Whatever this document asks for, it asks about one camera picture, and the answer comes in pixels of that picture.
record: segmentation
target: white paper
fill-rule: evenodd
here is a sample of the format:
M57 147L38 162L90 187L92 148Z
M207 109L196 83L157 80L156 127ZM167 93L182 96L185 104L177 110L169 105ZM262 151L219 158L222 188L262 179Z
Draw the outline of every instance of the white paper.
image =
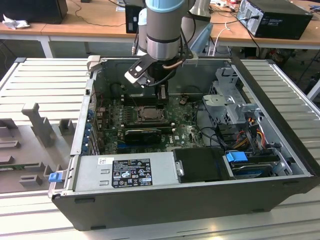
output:
M13 30L16 30L16 29L21 29L21 28L27 28L27 27L30 27L30 25L28 24L27 21L25 20L13 20L11 18L8 18L6 17L4 14L3 14L3 21L2 23L10 28L10 29L13 29Z

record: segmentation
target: side panel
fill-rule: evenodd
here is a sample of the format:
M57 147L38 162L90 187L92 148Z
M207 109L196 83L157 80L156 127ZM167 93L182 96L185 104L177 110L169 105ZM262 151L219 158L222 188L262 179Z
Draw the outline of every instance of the side panel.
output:
M80 231L268 212L312 177L52 199Z

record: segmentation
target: white cable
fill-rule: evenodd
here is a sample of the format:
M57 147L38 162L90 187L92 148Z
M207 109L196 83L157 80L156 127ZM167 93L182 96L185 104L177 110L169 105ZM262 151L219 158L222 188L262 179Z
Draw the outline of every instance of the white cable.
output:
M8 67L7 67L7 55L5 54L5 52L0 48L0 51L3 53L4 55L4 67L6 70L8 70Z
M232 21L232 22L226 21L226 22L224 23L225 28L222 29L222 30L219 32L219 34L218 34L218 36L216 37L216 40L215 40L215 44L214 44L214 48L213 48L213 55L212 55L213 57L216 55L218 39L219 39L220 35L222 34L222 32L223 32L224 30L229 30L229 31L231 31L231 29L227 27L227 24L237 23L237 22L239 22L239 21L247 20L247 19L248 19L248 18L245 17L245 18L239 19L238 21Z

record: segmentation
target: power cable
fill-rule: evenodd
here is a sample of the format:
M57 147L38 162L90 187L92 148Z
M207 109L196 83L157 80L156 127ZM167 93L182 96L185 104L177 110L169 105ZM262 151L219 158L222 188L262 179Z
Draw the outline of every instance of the power cable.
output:
M75 16L76 16L77 18L81 19L82 21L84 21L84 22L87 23L87 24L95 25L95 26L100 26L100 27L120 27L120 26L122 26L122 25L126 25L126 23L122 23L122 24L120 24L120 25L102 25L102 24L98 24L98 23L88 22L88 21L85 20L82 16L79 16L79 15L78 15L78 12L82 10L82 7L81 7L79 4L77 4L76 2L74 2L73 0L71 0L71 2L73 2L75 5L77 5L77 6L79 7L79 9L74 12Z
M114 2L114 1L111 1L111 0L108 0L110 3L113 3L114 5L117 5L118 7L121 7L121 8L124 8L125 6L124 5L120 5L120 4L118 4L118 3L116 3L116 2Z
M258 58L260 58L260 47L257 44L257 42L254 40L254 38L252 37L251 32L248 29L248 23L249 23L249 19L246 21L246 30L248 31L248 34L249 34L250 38L252 39L252 41L254 42L254 44L257 46L257 48L258 48Z

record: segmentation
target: metal bracket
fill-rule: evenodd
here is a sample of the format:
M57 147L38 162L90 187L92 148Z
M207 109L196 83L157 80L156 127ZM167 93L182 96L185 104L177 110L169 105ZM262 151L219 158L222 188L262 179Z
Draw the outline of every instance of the metal bracket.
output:
M102 61L100 55L91 55L88 57L88 60L86 61L86 67L88 68L89 72L93 72L101 67L101 62Z

